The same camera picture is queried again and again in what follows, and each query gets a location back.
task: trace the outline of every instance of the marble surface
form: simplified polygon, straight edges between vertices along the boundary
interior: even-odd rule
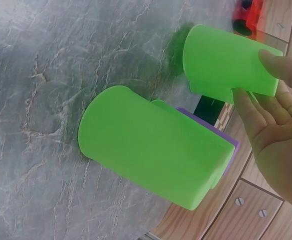
[[[109,86],[193,111],[169,69],[184,23],[230,30],[235,0],[0,0],[0,240],[135,240],[169,202],[78,149]]]

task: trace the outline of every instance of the purple block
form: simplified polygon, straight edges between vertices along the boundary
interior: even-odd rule
[[[215,134],[217,134],[218,136],[222,137],[223,139],[225,139],[226,141],[228,141],[229,143],[233,144],[235,146],[235,151],[229,161],[229,164],[224,172],[223,175],[225,175],[231,164],[232,164],[232,161],[234,160],[237,152],[238,152],[238,149],[239,149],[239,146],[240,146],[240,143],[237,142],[235,139],[233,139],[232,137],[228,136],[227,134],[225,134],[224,132],[218,130],[217,128],[215,128],[213,125],[210,125],[209,123],[207,123],[206,121],[200,119],[199,117],[195,116],[194,114],[188,112],[186,109],[184,109],[183,107],[178,107],[177,108],[178,111],[180,111],[181,113],[185,114],[186,116],[188,116],[189,118],[195,120],[197,123],[199,123],[200,125],[204,126],[205,128],[211,130],[212,132],[214,132]]]

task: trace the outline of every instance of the red toy car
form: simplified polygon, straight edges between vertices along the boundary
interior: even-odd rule
[[[237,2],[232,16],[232,27],[235,34],[262,42],[257,33],[257,24],[261,17],[263,2],[264,0],[239,0]]]

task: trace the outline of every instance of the green cylinder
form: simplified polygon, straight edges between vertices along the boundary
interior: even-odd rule
[[[209,129],[125,86],[108,88],[90,103],[78,139],[88,158],[189,210],[234,152]]]
[[[232,88],[274,96],[278,80],[260,62],[261,49],[282,56],[281,51],[243,36],[194,26],[183,51],[183,68],[191,91],[231,104]]]

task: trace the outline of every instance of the hand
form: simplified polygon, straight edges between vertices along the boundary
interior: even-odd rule
[[[292,204],[292,59],[261,50],[259,59],[279,81],[275,97],[234,89],[234,102],[268,184]]]

